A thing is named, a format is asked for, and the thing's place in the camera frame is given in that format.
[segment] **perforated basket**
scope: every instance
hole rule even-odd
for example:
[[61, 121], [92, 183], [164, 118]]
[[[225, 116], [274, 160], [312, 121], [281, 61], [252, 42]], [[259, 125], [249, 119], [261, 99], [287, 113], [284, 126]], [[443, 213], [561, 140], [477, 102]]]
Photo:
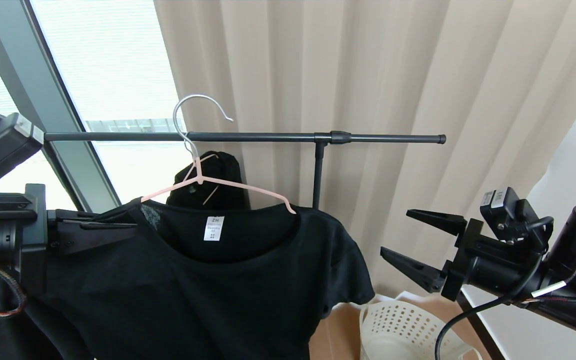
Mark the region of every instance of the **perforated basket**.
[[[435, 315], [404, 301], [364, 305], [359, 313], [361, 360], [434, 360], [435, 342], [446, 325]], [[441, 360], [481, 354], [450, 330], [441, 343]]]

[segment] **beige curtain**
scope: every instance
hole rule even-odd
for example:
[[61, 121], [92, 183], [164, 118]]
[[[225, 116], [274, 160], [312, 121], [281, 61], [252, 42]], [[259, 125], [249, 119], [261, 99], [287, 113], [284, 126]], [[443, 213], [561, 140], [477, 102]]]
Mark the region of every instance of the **beige curtain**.
[[[330, 145], [320, 209], [341, 221], [375, 289], [420, 289], [380, 246], [441, 268], [453, 239], [409, 208], [478, 217], [489, 190], [527, 196], [576, 119], [576, 0], [156, 1], [195, 132], [446, 134], [445, 145]], [[203, 144], [249, 184], [309, 207], [311, 143]], [[252, 194], [254, 207], [275, 203]]]

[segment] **shirt neckline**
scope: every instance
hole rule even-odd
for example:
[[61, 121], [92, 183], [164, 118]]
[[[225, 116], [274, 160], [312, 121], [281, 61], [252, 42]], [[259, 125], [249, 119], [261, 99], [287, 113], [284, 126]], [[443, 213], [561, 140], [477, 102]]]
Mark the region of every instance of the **shirt neckline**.
[[297, 243], [298, 233], [301, 228], [302, 217], [300, 213], [300, 208], [295, 205], [290, 205], [290, 207], [297, 212], [294, 216], [294, 221], [288, 231], [282, 236], [283, 239], [277, 246], [262, 253], [259, 256], [252, 257], [247, 260], [238, 261], [238, 262], [227, 262], [227, 263], [210, 263], [210, 262], [203, 262], [199, 260], [192, 259], [179, 251], [176, 251], [166, 240], [157, 233], [157, 230], [151, 225], [150, 221], [146, 219], [146, 216], [142, 213], [141, 207], [143, 205], [147, 205], [151, 208], [158, 208], [161, 210], [169, 210], [172, 212], [178, 212], [179, 214], [183, 213], [192, 213], [192, 214], [201, 214], [205, 216], [211, 217], [219, 217], [219, 216], [228, 216], [233, 214], [254, 214], [258, 212], [267, 212], [269, 210], [275, 210], [278, 208], [285, 208], [286, 205], [284, 203], [279, 203], [277, 205], [272, 205], [268, 207], [263, 207], [261, 209], [255, 210], [203, 210], [203, 209], [188, 209], [185, 207], [178, 207], [173, 205], [167, 205], [166, 203], [156, 202], [154, 200], [146, 200], [144, 203], [140, 201], [139, 198], [133, 200], [135, 205], [130, 207], [128, 210], [132, 215], [133, 219], [139, 224], [137, 226], [137, 231], [139, 231], [144, 237], [146, 237], [146, 241], [151, 244], [157, 251], [162, 253], [167, 259], [171, 260], [175, 263], [184, 264], [188, 267], [193, 267], [197, 269], [201, 269], [202, 271], [215, 271], [215, 272], [232, 272], [232, 271], [241, 271], [244, 269], [249, 269], [251, 267], [257, 267], [259, 265], [264, 264], [265, 262], [269, 262], [270, 260], [277, 258], [284, 253], [288, 249], [290, 249], [295, 243]]

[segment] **white wall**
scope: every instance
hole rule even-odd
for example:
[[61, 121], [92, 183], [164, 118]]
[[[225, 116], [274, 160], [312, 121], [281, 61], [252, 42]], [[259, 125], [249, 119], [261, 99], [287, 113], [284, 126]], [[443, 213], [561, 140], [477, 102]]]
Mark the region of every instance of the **white wall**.
[[[576, 121], [552, 158], [547, 173], [528, 195], [528, 201], [537, 215], [555, 218], [554, 234], [559, 234], [576, 205]], [[476, 305], [494, 299], [475, 287], [468, 286], [465, 292]], [[505, 305], [486, 310], [480, 316], [507, 360], [576, 360], [576, 331], [527, 310]]]

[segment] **silver hanger hook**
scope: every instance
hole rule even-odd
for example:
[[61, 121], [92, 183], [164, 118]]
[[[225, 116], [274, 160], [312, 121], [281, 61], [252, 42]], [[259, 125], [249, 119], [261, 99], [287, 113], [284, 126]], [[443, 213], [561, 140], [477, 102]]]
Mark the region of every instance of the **silver hanger hook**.
[[192, 98], [208, 99], [208, 100], [212, 101], [215, 105], [217, 105], [219, 110], [221, 110], [221, 114], [223, 114], [223, 117], [226, 118], [227, 121], [230, 121], [232, 123], [234, 121], [234, 119], [229, 117], [228, 115], [226, 115], [226, 111], [224, 111], [224, 108], [222, 107], [222, 105], [219, 104], [219, 102], [217, 102], [217, 100], [215, 100], [214, 98], [212, 98], [208, 95], [203, 95], [201, 93], [194, 93], [194, 94], [187, 95], [184, 98], [182, 98], [181, 100], [179, 100], [179, 102], [176, 103], [176, 105], [174, 105], [174, 110], [172, 111], [172, 120], [173, 120], [173, 124], [174, 124], [174, 129], [176, 129], [176, 132], [179, 135], [181, 135], [181, 137], [183, 137], [183, 146], [185, 147], [186, 150], [188, 150], [188, 151], [190, 151], [190, 153], [192, 153], [192, 159], [194, 160], [194, 159], [199, 157], [199, 151], [197, 150], [197, 146], [195, 146], [195, 143], [188, 138], [188, 136], [187, 136], [188, 133], [183, 132], [183, 130], [181, 129], [181, 125], [179, 123], [179, 118], [177, 117], [177, 112], [179, 111], [179, 109], [181, 109], [181, 105], [183, 103], [185, 103], [186, 100], [190, 100]]

